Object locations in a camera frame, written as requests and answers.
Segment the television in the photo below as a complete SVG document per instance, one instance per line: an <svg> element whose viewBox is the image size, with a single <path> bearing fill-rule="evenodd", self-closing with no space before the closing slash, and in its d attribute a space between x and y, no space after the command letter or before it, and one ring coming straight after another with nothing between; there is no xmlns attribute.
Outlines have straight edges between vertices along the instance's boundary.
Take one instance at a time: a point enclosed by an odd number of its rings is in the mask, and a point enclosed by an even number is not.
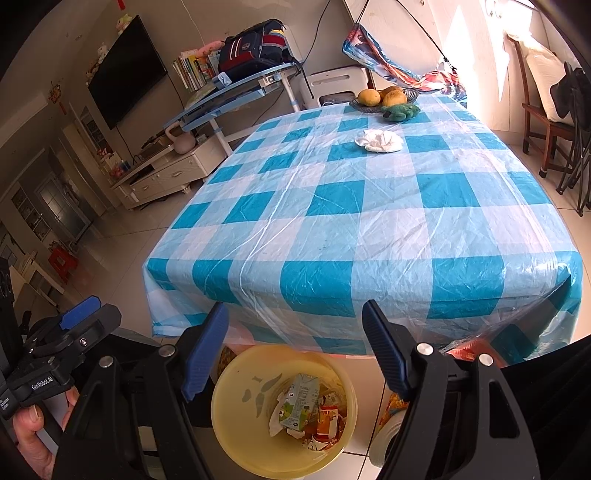
<svg viewBox="0 0 591 480"><path fill-rule="evenodd" d="M110 129L167 74L136 15L100 64L88 90Z"/></svg>

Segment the wooden chair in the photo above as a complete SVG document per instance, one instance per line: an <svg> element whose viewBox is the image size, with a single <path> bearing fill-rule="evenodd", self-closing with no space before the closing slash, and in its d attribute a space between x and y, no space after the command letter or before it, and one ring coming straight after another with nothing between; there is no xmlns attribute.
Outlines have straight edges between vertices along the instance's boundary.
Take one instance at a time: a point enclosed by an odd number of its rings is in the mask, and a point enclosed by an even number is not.
<svg viewBox="0 0 591 480"><path fill-rule="evenodd" d="M558 153L560 153L565 158L567 165L569 164L572 148L571 153L567 154L562 148L560 148L557 145L557 140L559 138L564 138L565 140L573 141L574 127L558 122L551 122L550 120L548 120L546 112L544 112L544 108L530 104L530 90L527 86L527 75L525 73L525 62L523 60L523 54L521 53L521 46L517 40L514 40L509 36L507 36L507 38L511 40L511 42L513 42L513 44L515 45L515 50L517 51L517 60L519 61L519 68L521 69L521 80L523 81L523 90L525 96L525 103L521 104L525 109L523 153L529 154L530 146L532 146L542 154L543 159L542 165L540 167L540 177L542 177L543 179L546 177L548 170L564 171L564 169L566 168L567 173L570 173L572 171L571 168L563 167L562 165L557 165L555 163L550 163L550 159L553 159L556 152L558 151ZM545 135L531 131L530 124L532 115L534 115L544 124L546 128ZM544 140L544 149L540 148L535 142L533 142L532 138L541 138L542 140Z"/></svg>

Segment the trash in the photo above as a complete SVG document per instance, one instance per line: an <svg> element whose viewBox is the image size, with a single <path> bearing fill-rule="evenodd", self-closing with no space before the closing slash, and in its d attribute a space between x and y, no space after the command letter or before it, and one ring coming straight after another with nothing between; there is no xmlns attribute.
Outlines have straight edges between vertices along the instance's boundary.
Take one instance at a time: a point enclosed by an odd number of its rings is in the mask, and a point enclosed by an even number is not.
<svg viewBox="0 0 591 480"><path fill-rule="evenodd" d="M314 438L320 442L329 442L336 437L338 423L339 409L336 406L320 407Z"/></svg>
<svg viewBox="0 0 591 480"><path fill-rule="evenodd" d="M273 410L271 418L269 419L269 435L272 437L277 435L284 428L284 426L279 423L279 414L281 412L281 408L283 407L283 402L285 401L286 396L287 392L279 394L277 397L277 406L275 407L275 410Z"/></svg>
<svg viewBox="0 0 591 480"><path fill-rule="evenodd" d="M322 378L298 374L288 390L277 397L269 419L269 434L283 429L308 450L328 450L345 431L347 398L340 385Z"/></svg>
<svg viewBox="0 0 591 480"><path fill-rule="evenodd" d="M287 432L288 435L291 435L293 438L301 440L302 438L304 438L306 436L306 434L304 432L298 432L297 430L292 430L292 429L285 429L285 431Z"/></svg>
<svg viewBox="0 0 591 480"><path fill-rule="evenodd" d="M319 392L320 380L317 377L296 375L283 402L279 423L286 428L303 432L316 406Z"/></svg>

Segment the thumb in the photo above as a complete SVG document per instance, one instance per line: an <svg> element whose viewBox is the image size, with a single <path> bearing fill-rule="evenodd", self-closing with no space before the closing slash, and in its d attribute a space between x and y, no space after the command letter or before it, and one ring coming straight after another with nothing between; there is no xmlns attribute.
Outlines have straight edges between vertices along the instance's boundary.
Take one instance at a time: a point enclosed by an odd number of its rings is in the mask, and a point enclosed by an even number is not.
<svg viewBox="0 0 591 480"><path fill-rule="evenodd" d="M37 436L43 424L43 413L36 405L18 411L12 419L19 451L37 475L46 478L53 463L53 455Z"/></svg>

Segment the yellow bowl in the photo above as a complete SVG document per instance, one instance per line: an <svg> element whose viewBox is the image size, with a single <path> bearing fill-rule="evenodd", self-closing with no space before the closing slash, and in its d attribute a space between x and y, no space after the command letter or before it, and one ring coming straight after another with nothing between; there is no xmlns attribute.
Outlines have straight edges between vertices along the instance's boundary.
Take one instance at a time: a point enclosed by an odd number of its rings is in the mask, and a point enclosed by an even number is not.
<svg viewBox="0 0 591 480"><path fill-rule="evenodd" d="M281 432L269 435L277 397L297 374L342 386L347 396L345 431L326 452L313 452ZM285 345L258 345L238 355L217 381L212 423L228 456L264 478L301 478L335 460L351 440L357 422L357 397L347 373L328 355L303 353Z"/></svg>

